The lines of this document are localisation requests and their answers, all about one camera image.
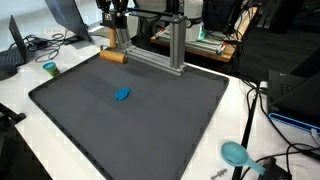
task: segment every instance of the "blue scoop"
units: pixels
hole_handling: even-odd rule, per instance
[[[230,165],[235,167],[249,166],[259,174],[263,175],[265,168],[253,161],[247,150],[235,142],[226,142],[221,147],[222,158]]]

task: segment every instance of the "black cable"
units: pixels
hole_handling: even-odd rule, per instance
[[[239,33],[239,28],[240,28],[241,23],[242,23],[242,14],[240,14],[240,22],[239,22],[237,30],[236,30],[237,40],[240,40],[238,37],[238,33]]]
[[[253,91],[256,90],[256,88],[251,88],[248,93],[247,93],[247,106],[248,106],[248,110],[250,110],[250,103],[249,103],[249,94]]]
[[[39,38],[33,34],[28,35],[25,37],[25,40],[27,40],[27,49],[31,52],[35,52],[35,51],[51,51],[49,53],[45,53],[42,54],[40,56],[38,56],[35,59],[35,62],[37,63],[42,63],[42,62],[47,62],[50,60],[53,60],[58,54],[59,54],[59,50],[60,50],[60,46],[61,44],[63,44],[63,41],[65,39],[65,35],[63,35],[62,33],[57,33],[52,35],[52,39],[44,39],[44,38]],[[36,44],[34,44],[34,41],[39,41],[42,42],[43,45],[42,46],[38,46]],[[39,60],[40,58],[44,57],[44,56],[48,56],[48,58],[46,60]]]
[[[267,89],[266,88],[260,88],[260,87],[254,87],[253,84],[251,84],[249,81],[247,81],[245,78],[247,79],[251,79],[254,83],[258,83],[257,81],[255,81],[253,78],[251,78],[250,76],[246,76],[246,75],[241,75],[240,73],[237,74],[238,77],[239,76],[242,76],[242,77],[239,77],[246,85],[248,85],[249,87],[251,87],[251,89],[248,91],[247,93],[247,97],[246,97],[246,100],[247,100],[247,106],[248,106],[248,109],[250,109],[250,104],[249,104],[249,94],[250,92],[252,92],[253,90],[257,90],[256,93],[257,93],[257,96],[259,97],[260,99],[260,108],[262,110],[262,112],[264,113],[264,115],[268,118],[268,120],[270,121],[271,125],[274,127],[274,129],[279,133],[279,135],[284,139],[284,141],[286,141],[288,143],[288,148],[287,148],[287,151],[286,153],[281,153],[281,154],[275,154],[275,155],[271,155],[271,156],[266,156],[266,157],[263,157],[263,158],[260,158],[259,160],[257,160],[256,162],[260,162],[261,160],[264,160],[264,159],[267,159],[267,158],[270,158],[270,157],[277,157],[277,156],[283,156],[283,155],[286,155],[286,165],[287,165],[287,170],[288,170],[288,174],[289,176],[291,176],[291,172],[290,172],[290,167],[289,167],[289,154],[295,154],[295,153],[302,153],[304,155],[308,155],[309,153],[312,153],[312,151],[315,151],[315,150],[320,150],[320,147],[318,148],[315,148],[313,146],[310,146],[310,145],[307,145],[307,144],[303,144],[303,143],[291,143],[286,137],[284,137],[284,135],[280,132],[280,130],[275,126],[275,124],[272,122],[272,120],[269,118],[269,116],[267,115],[266,111],[264,110],[263,108],[263,104],[262,104],[262,95],[261,95],[261,91],[266,91],[267,92]],[[298,148],[296,147],[297,145],[300,145],[300,146],[306,146],[306,147],[309,147],[311,149],[301,149],[301,148]],[[297,151],[296,152],[289,152],[290,148],[293,147],[295,148]],[[247,168],[244,173],[242,174],[241,178],[240,179],[243,179],[245,177],[245,175],[247,174],[247,172],[250,170],[250,168]]]
[[[298,154],[298,153],[301,153],[301,152],[300,152],[300,151],[295,151],[295,152],[289,152],[288,154]],[[263,158],[260,158],[260,159],[256,160],[256,162],[258,163],[258,162],[260,162],[260,161],[262,161],[262,160],[265,160],[265,159],[268,159],[268,158],[271,158],[271,157],[284,156],[284,155],[286,155],[286,154],[287,154],[287,153],[281,153],[281,154],[274,154],[274,155],[271,155],[271,156],[265,156],[265,157],[263,157]],[[251,169],[251,168],[248,167],[248,168],[243,172],[240,180],[242,180],[242,179],[247,175],[247,173],[249,172],[250,169]]]
[[[67,28],[64,29],[64,38],[63,38],[62,42],[64,42],[66,40],[68,31],[69,30]]]
[[[8,50],[10,50],[15,44],[16,44],[16,43],[12,43],[12,44],[9,46]]]
[[[230,42],[231,41],[230,36],[226,36],[228,38],[228,40],[225,40],[219,36],[212,34],[212,32],[210,32],[210,31],[205,31],[205,32],[206,32],[206,34],[209,34],[213,39],[215,39],[217,41],[222,41],[222,42]],[[230,44],[234,49],[236,49],[236,46],[234,46],[232,43],[228,43],[228,44]]]
[[[250,8],[248,9],[249,22],[251,21]]]
[[[296,143],[296,145],[303,145],[303,146],[310,147],[310,146],[307,145],[307,144],[301,144],[301,143]],[[319,150],[319,149],[320,149],[319,147],[318,147],[318,148],[312,148],[312,149],[309,149],[309,150],[304,150],[304,152],[312,152],[312,151]],[[280,153],[280,154],[274,154],[274,155],[262,157],[262,158],[256,160],[256,162],[259,163],[260,161],[265,160],[265,159],[268,159],[268,158],[271,158],[271,157],[278,157],[278,156],[284,156],[284,155],[289,155],[289,154],[299,154],[299,153],[302,153],[302,152],[301,152],[301,151],[294,151],[294,152],[288,152],[288,153],[285,152],[285,153]],[[242,180],[242,179],[246,176],[246,174],[249,172],[250,169],[251,169],[251,168],[248,167],[248,168],[243,172],[240,180]]]

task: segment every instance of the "monitor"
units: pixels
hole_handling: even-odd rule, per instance
[[[311,128],[320,130],[319,57],[320,47],[291,74],[269,71],[271,119],[307,131]]]
[[[80,40],[93,43],[86,25],[83,23],[79,9],[74,0],[45,0],[57,23],[76,34],[66,38],[64,44],[71,44]]]
[[[12,15],[10,17],[9,30],[14,39],[14,42],[17,45],[21,58],[23,59],[23,61],[19,65],[25,64],[27,62],[27,48],[26,48],[26,45],[24,44],[24,40],[22,39],[22,36],[20,34],[16,21],[14,20]]]

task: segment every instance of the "white table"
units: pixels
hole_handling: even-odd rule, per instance
[[[100,44],[109,43],[108,40],[100,37],[93,38],[96,45],[89,45],[82,49],[76,49],[71,45],[61,47],[60,54],[54,59],[61,72],[98,53]],[[42,65],[30,62],[21,66],[19,73],[14,77],[0,81],[0,102],[17,113],[23,112],[27,115],[25,120],[16,125],[16,128],[53,179],[104,179],[28,97],[29,91],[51,78],[42,69]],[[203,68],[199,69],[216,73]],[[248,118],[245,97],[249,88],[236,78],[229,77],[229,79],[229,86],[183,175],[183,180],[209,180],[210,176],[224,168],[228,172],[223,179],[232,177],[234,168],[223,161],[220,147],[226,141],[240,143],[243,138]]]
[[[267,83],[261,83],[261,87],[267,87]],[[267,97],[263,95],[262,98],[264,110],[267,110]],[[291,143],[304,143],[319,147],[309,132],[277,121],[273,122]],[[265,156],[285,153],[287,147],[288,144],[280,137],[268,121],[267,117],[263,114],[260,108],[260,102],[258,101],[247,148],[251,158],[257,160]],[[276,159],[277,164],[284,170],[287,170],[285,156],[276,157]],[[289,162],[290,171],[294,180],[320,179],[320,163],[318,161],[310,159],[302,154],[293,154],[289,155]],[[250,180],[257,180],[257,177],[257,173],[252,170],[246,175],[246,179]]]

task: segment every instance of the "black tray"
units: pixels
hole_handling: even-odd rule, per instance
[[[228,85],[188,67],[177,77],[95,55],[29,93],[107,178],[180,179]],[[129,87],[123,101],[114,98]]]

